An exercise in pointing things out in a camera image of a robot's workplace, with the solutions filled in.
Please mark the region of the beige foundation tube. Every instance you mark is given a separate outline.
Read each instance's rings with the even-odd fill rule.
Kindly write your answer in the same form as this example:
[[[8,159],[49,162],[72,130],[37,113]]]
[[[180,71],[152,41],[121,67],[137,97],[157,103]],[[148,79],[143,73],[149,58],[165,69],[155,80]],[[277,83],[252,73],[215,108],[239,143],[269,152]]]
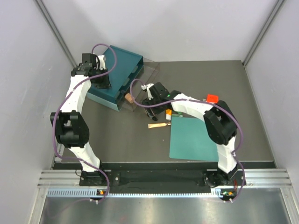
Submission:
[[[171,122],[148,124],[148,129],[170,126]]]

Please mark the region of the orange sunscreen tube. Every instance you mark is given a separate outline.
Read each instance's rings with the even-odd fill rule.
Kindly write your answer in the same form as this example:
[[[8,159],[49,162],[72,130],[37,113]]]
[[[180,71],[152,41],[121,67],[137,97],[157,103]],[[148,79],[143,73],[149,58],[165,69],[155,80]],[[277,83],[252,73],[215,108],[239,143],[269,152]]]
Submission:
[[[172,110],[171,109],[166,109],[165,110],[165,119],[168,121],[171,121],[171,116],[172,116]]]

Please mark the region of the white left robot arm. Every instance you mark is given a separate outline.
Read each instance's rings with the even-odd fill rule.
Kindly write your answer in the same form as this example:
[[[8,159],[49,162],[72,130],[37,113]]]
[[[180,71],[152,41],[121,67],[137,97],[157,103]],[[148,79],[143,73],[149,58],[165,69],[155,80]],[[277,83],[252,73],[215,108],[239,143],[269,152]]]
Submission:
[[[50,115],[56,142],[73,152],[81,163],[81,186],[100,186],[107,182],[105,172],[100,170],[101,161],[89,144],[89,128],[81,114],[92,83],[103,88],[111,86],[105,60],[104,55],[83,53],[82,62],[71,71],[66,102],[58,113]]]

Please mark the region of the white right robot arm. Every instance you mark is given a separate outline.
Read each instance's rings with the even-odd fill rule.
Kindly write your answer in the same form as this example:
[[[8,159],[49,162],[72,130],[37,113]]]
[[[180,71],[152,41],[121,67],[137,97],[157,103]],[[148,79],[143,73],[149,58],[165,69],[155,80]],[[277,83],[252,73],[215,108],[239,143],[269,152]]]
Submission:
[[[143,84],[141,89],[147,93],[142,105],[151,119],[156,120],[162,111],[171,109],[205,123],[207,134],[217,147],[218,168],[217,171],[205,171],[204,181],[209,187],[230,184],[237,172],[235,140],[239,124],[227,103],[222,100],[217,103],[199,101],[179,91],[169,92],[160,82]]]

